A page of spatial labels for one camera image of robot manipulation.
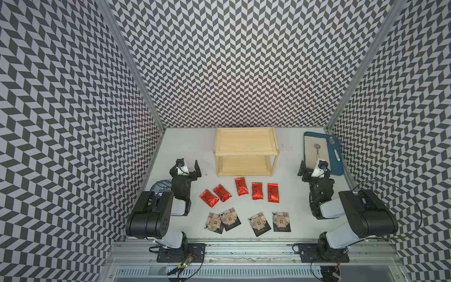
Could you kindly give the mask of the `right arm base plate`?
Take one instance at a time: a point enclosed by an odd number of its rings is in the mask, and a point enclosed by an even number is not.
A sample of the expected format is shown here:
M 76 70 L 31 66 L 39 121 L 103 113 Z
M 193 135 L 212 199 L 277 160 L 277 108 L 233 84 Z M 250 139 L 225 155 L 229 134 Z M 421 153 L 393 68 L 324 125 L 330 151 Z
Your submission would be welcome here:
M 312 243 L 301 243 L 298 245 L 299 256 L 303 263 L 349 263 L 350 258 L 347 249 L 331 249 Z

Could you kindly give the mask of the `light wooden two-tier shelf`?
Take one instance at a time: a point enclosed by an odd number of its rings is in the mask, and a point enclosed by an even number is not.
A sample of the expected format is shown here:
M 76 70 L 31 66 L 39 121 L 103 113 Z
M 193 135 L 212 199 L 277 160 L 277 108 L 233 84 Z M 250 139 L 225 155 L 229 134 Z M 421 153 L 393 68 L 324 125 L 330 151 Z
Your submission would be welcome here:
M 213 149 L 222 176 L 272 176 L 280 150 L 274 127 L 217 128 Z

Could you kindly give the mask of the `red tea bag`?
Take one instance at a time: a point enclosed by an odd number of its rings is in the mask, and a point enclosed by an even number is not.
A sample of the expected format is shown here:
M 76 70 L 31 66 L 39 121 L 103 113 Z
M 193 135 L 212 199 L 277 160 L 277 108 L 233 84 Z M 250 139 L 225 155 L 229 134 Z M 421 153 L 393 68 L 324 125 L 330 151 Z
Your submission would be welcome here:
M 263 184 L 261 182 L 252 182 L 252 199 L 263 200 Z
M 211 193 L 210 190 L 206 189 L 200 198 L 211 208 L 213 208 L 219 201 L 219 198 Z
M 224 188 L 222 184 L 214 188 L 213 191 L 222 202 L 226 202 L 231 197 L 231 194 Z
M 249 194 L 244 177 L 235 178 L 235 183 L 236 183 L 237 193 L 239 196 Z
M 268 201 L 271 203 L 279 203 L 280 195 L 279 195 L 278 184 L 269 183 L 267 185 L 267 187 L 268 187 Z

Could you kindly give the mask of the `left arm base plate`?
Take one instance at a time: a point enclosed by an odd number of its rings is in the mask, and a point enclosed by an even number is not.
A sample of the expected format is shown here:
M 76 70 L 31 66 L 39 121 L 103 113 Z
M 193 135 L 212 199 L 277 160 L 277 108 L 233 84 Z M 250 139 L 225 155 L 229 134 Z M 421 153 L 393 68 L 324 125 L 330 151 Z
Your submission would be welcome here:
M 203 243 L 188 243 L 179 249 L 160 248 L 156 261 L 158 263 L 181 263 L 188 256 L 193 257 L 192 263 L 204 262 L 206 245 Z

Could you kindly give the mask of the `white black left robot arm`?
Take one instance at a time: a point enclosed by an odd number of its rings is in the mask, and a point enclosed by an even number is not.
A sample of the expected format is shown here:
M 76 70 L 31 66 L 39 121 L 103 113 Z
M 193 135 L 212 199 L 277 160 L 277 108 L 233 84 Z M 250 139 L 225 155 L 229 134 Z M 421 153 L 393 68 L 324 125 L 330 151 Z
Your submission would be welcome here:
M 183 158 L 170 169 L 171 180 L 156 182 L 140 194 L 126 222 L 126 235 L 151 240 L 164 249 L 179 249 L 186 235 L 170 225 L 172 217 L 187 216 L 191 209 L 191 183 L 202 177 L 198 161 L 190 171 Z

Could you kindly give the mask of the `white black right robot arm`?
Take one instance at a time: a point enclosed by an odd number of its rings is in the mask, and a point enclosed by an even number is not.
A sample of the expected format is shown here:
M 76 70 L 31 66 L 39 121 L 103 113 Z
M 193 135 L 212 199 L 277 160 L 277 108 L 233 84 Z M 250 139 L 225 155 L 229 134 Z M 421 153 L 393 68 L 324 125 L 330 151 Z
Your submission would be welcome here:
M 334 183 L 325 160 L 319 160 L 313 169 L 302 161 L 298 176 L 309 184 L 309 205 L 318 220 L 346 217 L 346 222 L 334 230 L 319 235 L 316 244 L 298 244 L 302 262 L 349 262 L 350 246 L 365 239 L 392 235 L 398 231 L 394 214 L 372 191 L 341 191 L 333 199 Z

